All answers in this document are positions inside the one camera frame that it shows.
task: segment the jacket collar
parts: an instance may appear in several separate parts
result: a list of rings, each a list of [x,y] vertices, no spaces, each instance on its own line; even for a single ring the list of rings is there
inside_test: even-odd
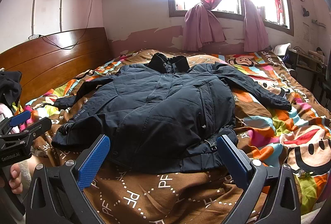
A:
[[[190,69],[185,56],[176,56],[173,58],[167,58],[162,53],[155,53],[147,67],[154,69],[160,73],[184,73]]]

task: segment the jacket sleeve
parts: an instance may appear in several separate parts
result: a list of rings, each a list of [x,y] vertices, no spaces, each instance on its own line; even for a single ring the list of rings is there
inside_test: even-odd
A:
[[[283,110],[291,110],[292,108],[290,102],[285,98],[266,90],[249,76],[232,66],[217,63],[213,65],[213,71],[211,73],[217,75],[220,79],[224,79],[230,87],[246,90],[265,107]]]
[[[97,79],[93,79],[90,81],[84,82],[79,90],[77,91],[77,94],[71,97],[63,97],[59,98],[54,102],[54,107],[58,107],[60,109],[67,109],[68,107],[72,107],[76,102],[78,102],[79,99],[81,99],[85,94],[88,94],[89,92],[96,89],[98,86],[106,85],[113,80],[115,80],[118,76],[125,73],[125,71],[129,68],[129,66],[122,66],[119,71],[110,76],[103,76],[99,77]]]

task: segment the wooden headboard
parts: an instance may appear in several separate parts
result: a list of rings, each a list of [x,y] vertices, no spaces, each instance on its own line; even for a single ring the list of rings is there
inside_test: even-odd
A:
[[[87,69],[111,59],[105,28],[87,28],[48,35],[19,44],[0,54],[0,68],[22,72],[22,106],[49,89],[59,87]]]

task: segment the wall outlet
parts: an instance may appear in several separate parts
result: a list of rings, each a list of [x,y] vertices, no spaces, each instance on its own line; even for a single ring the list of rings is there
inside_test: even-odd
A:
[[[36,39],[36,38],[39,38],[39,37],[41,37],[41,35],[39,35],[39,34],[31,35],[31,36],[29,36],[29,40],[33,40],[33,39]]]

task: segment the pink wall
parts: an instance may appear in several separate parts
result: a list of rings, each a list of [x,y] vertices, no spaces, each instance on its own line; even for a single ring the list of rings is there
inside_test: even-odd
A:
[[[63,0],[63,31],[85,28],[91,0]],[[25,42],[31,35],[32,0],[0,3],[0,53]],[[89,27],[103,26],[101,0],[93,0]],[[36,0],[35,34],[60,32],[60,0]]]
[[[318,46],[318,28],[311,19],[318,19],[314,1],[290,0],[294,17],[294,36],[267,28],[272,46],[292,43],[304,50]],[[154,48],[166,51],[178,51],[182,44],[182,26],[184,17],[169,17],[168,0],[102,0],[104,26],[114,56],[121,52],[141,48]],[[303,5],[310,12],[309,17],[302,16]],[[216,54],[240,53],[243,51],[243,22],[220,19],[224,27],[226,42],[203,47],[203,52]],[[303,22],[309,25],[311,39],[303,39]]]
[[[326,58],[329,58],[331,44],[331,12],[325,0],[314,0],[316,19],[326,25],[326,28],[318,28],[318,46],[324,51]]]

